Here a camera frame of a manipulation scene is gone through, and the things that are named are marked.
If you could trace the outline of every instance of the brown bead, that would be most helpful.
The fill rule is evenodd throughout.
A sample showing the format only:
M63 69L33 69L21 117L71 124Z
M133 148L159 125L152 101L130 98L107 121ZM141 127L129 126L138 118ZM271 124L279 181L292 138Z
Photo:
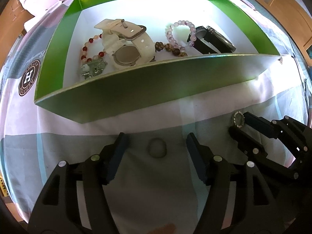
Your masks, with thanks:
M168 52L172 52L174 50L174 46L168 43L165 45L165 49Z
M178 56L180 54L180 49L179 48L175 48L172 53L175 55L175 56Z
M162 42L156 42L155 43L155 51L161 51L163 50L165 45Z
M181 52L181 53L179 53L179 57L185 57L185 56L187 56L188 54L187 53L185 53L185 52Z

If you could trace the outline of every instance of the circular logo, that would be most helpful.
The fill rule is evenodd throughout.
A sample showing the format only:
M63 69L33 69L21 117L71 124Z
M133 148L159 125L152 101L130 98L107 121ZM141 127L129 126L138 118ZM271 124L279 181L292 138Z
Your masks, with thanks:
M18 85L18 93L24 96L34 84L40 69L40 60L34 60L24 71L21 81Z

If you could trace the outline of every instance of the red and white beaded bracelet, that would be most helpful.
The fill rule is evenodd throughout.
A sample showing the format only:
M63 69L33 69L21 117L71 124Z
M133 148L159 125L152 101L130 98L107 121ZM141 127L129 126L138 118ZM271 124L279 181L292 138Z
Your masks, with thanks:
M94 40L101 39L101 38L102 38L102 34L94 35L93 38L90 38L88 42L85 43L85 46L82 48L82 56L80 58L82 61L82 64L85 64L92 60L97 60L106 55L105 49L103 49L103 51L99 52L98 55L94 55L92 58L87 58L87 51L88 51L88 47L90 46L90 44L93 43Z

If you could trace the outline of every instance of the wooden furniture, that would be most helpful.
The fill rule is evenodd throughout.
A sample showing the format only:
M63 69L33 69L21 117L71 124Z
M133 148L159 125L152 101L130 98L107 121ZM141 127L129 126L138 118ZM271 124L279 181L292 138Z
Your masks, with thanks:
M312 66L312 18L295 0L256 0L286 29Z

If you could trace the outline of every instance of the yellow object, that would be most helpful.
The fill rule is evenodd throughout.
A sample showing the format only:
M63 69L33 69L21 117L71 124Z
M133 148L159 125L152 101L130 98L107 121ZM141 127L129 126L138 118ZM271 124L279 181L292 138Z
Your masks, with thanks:
M9 193L7 192L7 188L5 186L3 177L1 175L0 175L0 188L1 188L2 193L4 194L4 197L8 197Z

